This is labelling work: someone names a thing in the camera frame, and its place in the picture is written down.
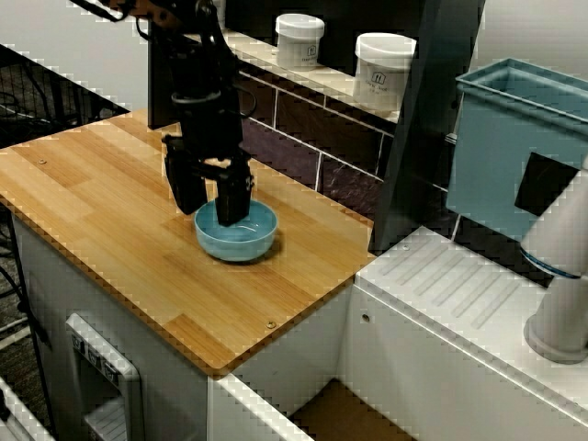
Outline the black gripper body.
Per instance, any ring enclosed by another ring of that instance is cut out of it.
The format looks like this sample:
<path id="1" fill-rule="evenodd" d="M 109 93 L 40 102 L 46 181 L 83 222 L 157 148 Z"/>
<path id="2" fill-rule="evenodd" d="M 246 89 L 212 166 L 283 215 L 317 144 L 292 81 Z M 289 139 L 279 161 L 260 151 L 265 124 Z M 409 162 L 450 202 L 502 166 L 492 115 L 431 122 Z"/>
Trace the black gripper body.
<path id="1" fill-rule="evenodd" d="M 243 142 L 237 90 L 220 90 L 203 96 L 178 92 L 171 101 L 181 134 L 166 135 L 165 171 L 170 183 L 194 183 L 198 178 L 218 183 L 250 183 L 250 155 Z"/>

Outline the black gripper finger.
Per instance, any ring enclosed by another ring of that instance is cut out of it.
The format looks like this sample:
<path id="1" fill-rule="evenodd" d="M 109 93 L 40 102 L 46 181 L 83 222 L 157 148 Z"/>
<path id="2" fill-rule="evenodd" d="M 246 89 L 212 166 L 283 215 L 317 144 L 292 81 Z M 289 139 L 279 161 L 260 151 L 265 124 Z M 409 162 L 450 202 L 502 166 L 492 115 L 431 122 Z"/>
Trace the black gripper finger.
<path id="1" fill-rule="evenodd" d="M 253 184 L 252 177 L 238 177 L 217 183 L 215 207 L 220 225 L 231 226 L 249 215 Z"/>
<path id="2" fill-rule="evenodd" d="M 197 164 L 186 152 L 169 151 L 164 159 L 175 203 L 186 215 L 193 214 L 207 202 L 205 180 L 198 173 Z"/>

